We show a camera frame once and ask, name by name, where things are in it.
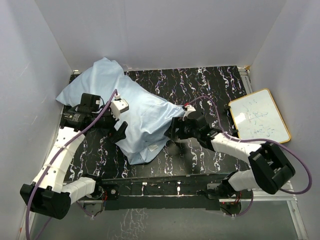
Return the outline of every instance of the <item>whiteboard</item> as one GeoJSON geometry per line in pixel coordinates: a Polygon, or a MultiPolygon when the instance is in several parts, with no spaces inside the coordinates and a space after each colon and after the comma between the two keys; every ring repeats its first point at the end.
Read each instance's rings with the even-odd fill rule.
{"type": "Polygon", "coordinates": [[[290,141],[291,135],[269,89],[238,98],[229,106],[239,138],[263,138],[278,143],[290,141]]]}

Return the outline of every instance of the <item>black mount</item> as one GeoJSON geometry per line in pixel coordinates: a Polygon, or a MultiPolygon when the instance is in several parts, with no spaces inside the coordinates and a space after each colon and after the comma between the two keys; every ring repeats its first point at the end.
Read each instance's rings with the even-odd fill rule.
{"type": "Polygon", "coordinates": [[[221,184],[227,174],[192,174],[166,177],[101,179],[107,191],[105,210],[204,208],[219,211],[219,198],[204,192],[209,184],[221,184]]]}
{"type": "MultiPolygon", "coordinates": [[[[60,127],[74,128],[74,131],[82,131],[89,126],[98,116],[99,104],[101,97],[89,93],[83,93],[81,102],[66,111],[61,119],[60,127]]],[[[110,108],[107,109],[103,116],[93,125],[92,129],[101,129],[106,131],[105,134],[109,137],[112,143],[116,143],[126,138],[126,129],[128,124],[124,121],[120,128],[114,128],[117,121],[112,116],[110,108]]]]}
{"type": "MultiPolygon", "coordinates": [[[[23,184],[20,195],[27,205],[30,195],[35,187],[33,184],[23,184]]],[[[31,211],[56,219],[63,219],[70,208],[71,199],[68,192],[57,193],[48,189],[38,188],[31,203],[31,211]]]]}
{"type": "Polygon", "coordinates": [[[295,174],[296,170],[279,146],[267,142],[252,152],[249,162],[256,183],[268,194],[275,194],[295,174]]]}
{"type": "Polygon", "coordinates": [[[164,135],[172,140],[195,138],[202,147],[214,151],[211,140],[221,132],[218,128],[210,127],[200,111],[193,111],[184,120],[183,117],[173,117],[164,135]]]}

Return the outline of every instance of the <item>wooden whiteboard frame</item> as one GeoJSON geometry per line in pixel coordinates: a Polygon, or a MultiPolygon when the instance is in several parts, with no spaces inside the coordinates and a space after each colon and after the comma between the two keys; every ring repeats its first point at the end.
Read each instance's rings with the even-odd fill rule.
{"type": "Polygon", "coordinates": [[[276,111],[278,112],[278,114],[279,114],[279,116],[280,116],[280,119],[281,119],[281,121],[282,121],[282,123],[283,123],[283,126],[284,126],[284,128],[285,128],[285,130],[286,130],[286,132],[287,132],[287,134],[288,134],[288,136],[289,136],[289,139],[288,139],[288,140],[282,141],[282,142],[280,142],[280,144],[287,143],[287,142],[289,142],[289,141],[291,140],[291,134],[290,134],[290,132],[289,132],[289,130],[288,130],[288,128],[287,128],[287,125],[285,124],[285,121],[284,121],[284,119],[282,118],[282,116],[281,116],[281,114],[280,114],[280,111],[279,111],[279,109],[278,109],[278,107],[277,107],[277,105],[276,105],[276,102],[275,102],[274,98],[272,97],[271,92],[270,92],[270,90],[269,90],[268,88],[263,88],[263,89],[261,89],[261,90],[259,90],[259,91],[255,91],[255,92],[253,92],[253,93],[247,94],[247,95],[245,95],[245,96],[239,97],[239,98],[237,98],[237,99],[232,100],[232,101],[229,102],[228,106],[230,107],[230,113],[231,113],[231,116],[232,116],[232,119],[233,119],[234,127],[235,127],[235,129],[239,130],[239,129],[238,129],[238,126],[237,126],[237,124],[236,124],[236,122],[235,122],[235,116],[234,116],[234,114],[233,114],[233,112],[232,112],[232,108],[231,108],[231,106],[230,106],[231,103],[234,103],[234,102],[236,102],[236,101],[238,101],[238,100],[240,100],[240,99],[243,99],[243,98],[245,98],[245,97],[247,97],[247,96],[249,96],[249,95],[256,94],[256,93],[261,92],[261,91],[263,91],[263,90],[267,90],[267,91],[268,91],[268,93],[269,93],[269,95],[270,95],[270,97],[271,97],[271,99],[272,99],[272,102],[273,102],[273,104],[274,104],[274,107],[275,107],[276,111]]]}

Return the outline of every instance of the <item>marbled black surface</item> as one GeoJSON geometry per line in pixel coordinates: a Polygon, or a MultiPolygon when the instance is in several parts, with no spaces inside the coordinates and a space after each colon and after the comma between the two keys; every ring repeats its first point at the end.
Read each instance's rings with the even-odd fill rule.
{"type": "MultiPolygon", "coordinates": [[[[217,104],[223,128],[229,132],[234,126],[224,109],[230,101],[246,95],[236,66],[131,71],[126,74],[150,93],[177,105],[202,95],[211,97],[217,104]]],[[[203,111],[213,127],[218,127],[210,102],[199,100],[194,106],[203,111]]],[[[244,170],[247,166],[227,154],[204,149],[195,139],[178,144],[169,141],[152,162],[129,165],[121,150],[96,129],[87,134],[76,151],[65,181],[75,181],[85,173],[111,179],[228,173],[239,168],[244,170]]]]}

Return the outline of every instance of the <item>white bracket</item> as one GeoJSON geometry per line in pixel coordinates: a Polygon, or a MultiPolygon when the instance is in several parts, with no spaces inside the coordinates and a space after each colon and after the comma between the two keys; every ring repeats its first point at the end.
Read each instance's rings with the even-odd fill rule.
{"type": "Polygon", "coordinates": [[[230,140],[223,133],[215,135],[211,144],[215,152],[229,154],[245,161],[249,165],[248,157],[250,156],[250,153],[261,148],[261,145],[257,143],[240,142],[240,139],[239,141],[230,140]]]}
{"type": "Polygon", "coordinates": [[[71,204],[95,191],[96,181],[89,177],[80,177],[78,180],[63,186],[63,193],[70,193],[71,204]]]}
{"type": "Polygon", "coordinates": [[[74,157],[77,148],[85,139],[85,136],[83,134],[80,135],[59,154],[59,156],[55,159],[54,163],[51,166],[49,163],[54,157],[54,155],[57,153],[57,151],[60,148],[63,148],[64,145],[78,133],[79,132],[75,132],[74,129],[71,127],[59,129],[56,141],[54,143],[53,148],[51,149],[49,156],[45,160],[45,163],[38,175],[33,179],[33,182],[37,183],[45,169],[48,166],[50,167],[46,176],[44,176],[44,179],[40,183],[39,188],[46,189],[48,186],[50,186],[52,187],[52,191],[56,193],[61,193],[64,178],[67,173],[70,162],[74,157]]]}
{"type": "Polygon", "coordinates": [[[246,171],[237,171],[230,177],[228,183],[236,191],[259,188],[254,173],[251,169],[246,171]]]}
{"type": "Polygon", "coordinates": [[[118,120],[120,117],[120,114],[129,110],[129,104],[124,99],[114,100],[111,102],[110,108],[111,108],[111,114],[113,115],[115,120],[118,120]]]}
{"type": "Polygon", "coordinates": [[[191,105],[187,105],[187,106],[185,106],[185,108],[186,108],[186,111],[185,111],[185,113],[184,113],[184,115],[183,115],[183,118],[182,118],[183,121],[184,121],[186,118],[188,118],[188,115],[189,115],[190,113],[196,111],[196,109],[195,109],[193,106],[191,106],[191,105]]]}

